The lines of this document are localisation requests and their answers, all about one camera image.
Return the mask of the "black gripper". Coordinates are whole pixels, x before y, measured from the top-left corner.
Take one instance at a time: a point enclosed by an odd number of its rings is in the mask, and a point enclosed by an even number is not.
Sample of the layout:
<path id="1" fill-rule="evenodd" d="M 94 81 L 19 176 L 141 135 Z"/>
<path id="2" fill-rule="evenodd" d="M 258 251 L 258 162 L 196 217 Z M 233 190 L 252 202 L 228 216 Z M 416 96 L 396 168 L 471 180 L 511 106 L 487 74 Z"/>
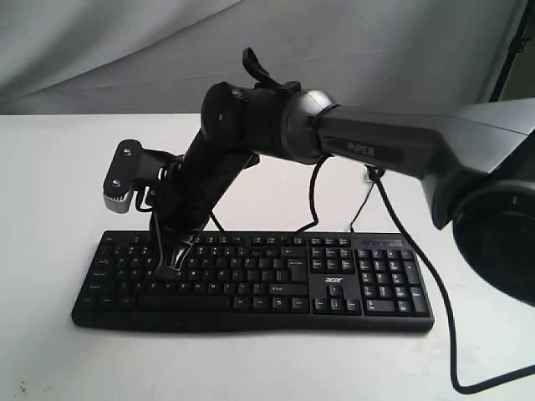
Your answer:
<path id="1" fill-rule="evenodd" d="M 259 163 L 255 154 L 186 155 L 155 192 L 151 213 L 159 251 L 155 274 L 176 280 L 210 214 L 239 174 Z"/>

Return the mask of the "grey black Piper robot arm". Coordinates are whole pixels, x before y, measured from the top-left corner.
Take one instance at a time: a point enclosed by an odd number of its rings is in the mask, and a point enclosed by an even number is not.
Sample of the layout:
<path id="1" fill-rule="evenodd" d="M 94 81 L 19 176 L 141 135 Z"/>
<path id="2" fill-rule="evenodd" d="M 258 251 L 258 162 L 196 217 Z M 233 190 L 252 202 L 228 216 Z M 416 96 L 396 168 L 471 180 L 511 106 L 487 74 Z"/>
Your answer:
<path id="1" fill-rule="evenodd" d="M 160 274 L 177 272 L 222 195 L 256 155 L 330 156 L 416 178 L 435 227 L 498 291 L 534 302 L 534 102 L 373 111 L 325 92 L 212 86 L 201 128 L 155 201 Z"/>

